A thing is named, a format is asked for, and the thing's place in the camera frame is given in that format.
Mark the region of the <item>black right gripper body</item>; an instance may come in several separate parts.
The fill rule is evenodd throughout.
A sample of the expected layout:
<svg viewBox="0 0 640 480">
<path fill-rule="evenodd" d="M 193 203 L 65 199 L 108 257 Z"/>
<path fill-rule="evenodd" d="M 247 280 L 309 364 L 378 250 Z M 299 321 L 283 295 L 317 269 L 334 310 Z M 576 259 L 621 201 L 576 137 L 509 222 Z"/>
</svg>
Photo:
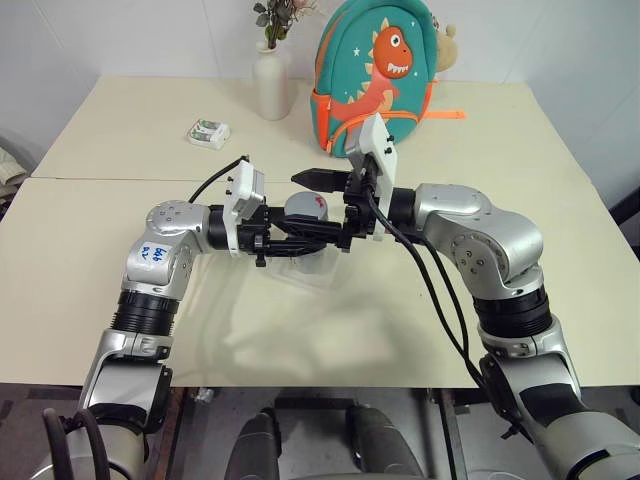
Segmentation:
<svg viewBox="0 0 640 480">
<path fill-rule="evenodd" d="M 348 174 L 343 201 L 345 218 L 342 226 L 340 248 L 350 250 L 354 238 L 366 238 L 373 234 L 376 217 L 369 200 L 375 197 L 379 168 L 373 155 L 355 160 Z"/>
</svg>

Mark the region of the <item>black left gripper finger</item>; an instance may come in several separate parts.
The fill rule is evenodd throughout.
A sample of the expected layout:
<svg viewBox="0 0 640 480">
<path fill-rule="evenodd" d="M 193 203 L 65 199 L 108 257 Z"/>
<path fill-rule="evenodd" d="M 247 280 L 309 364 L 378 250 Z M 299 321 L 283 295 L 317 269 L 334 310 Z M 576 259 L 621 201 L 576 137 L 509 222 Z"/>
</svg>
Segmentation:
<svg viewBox="0 0 640 480">
<path fill-rule="evenodd" d="M 337 241 L 327 239 L 286 238 L 269 239 L 264 242 L 265 256 L 305 256 L 317 253 L 327 246 L 335 246 Z"/>
<path fill-rule="evenodd" d="M 320 220 L 307 215 L 284 215 L 274 221 L 274 224 L 284 233 L 296 238 L 314 238 Z"/>
</svg>

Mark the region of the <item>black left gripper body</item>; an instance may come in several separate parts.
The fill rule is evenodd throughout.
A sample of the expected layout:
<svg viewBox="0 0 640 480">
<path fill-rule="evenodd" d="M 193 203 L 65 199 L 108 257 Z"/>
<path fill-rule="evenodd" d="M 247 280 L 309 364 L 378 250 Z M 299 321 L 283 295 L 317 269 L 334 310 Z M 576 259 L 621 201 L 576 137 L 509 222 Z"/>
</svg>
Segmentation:
<svg viewBox="0 0 640 480">
<path fill-rule="evenodd" d="M 270 208 L 266 204 L 260 205 L 237 227 L 239 250 L 253 255 L 258 268 L 265 268 L 267 264 L 265 251 L 270 244 L 270 229 Z"/>
</svg>

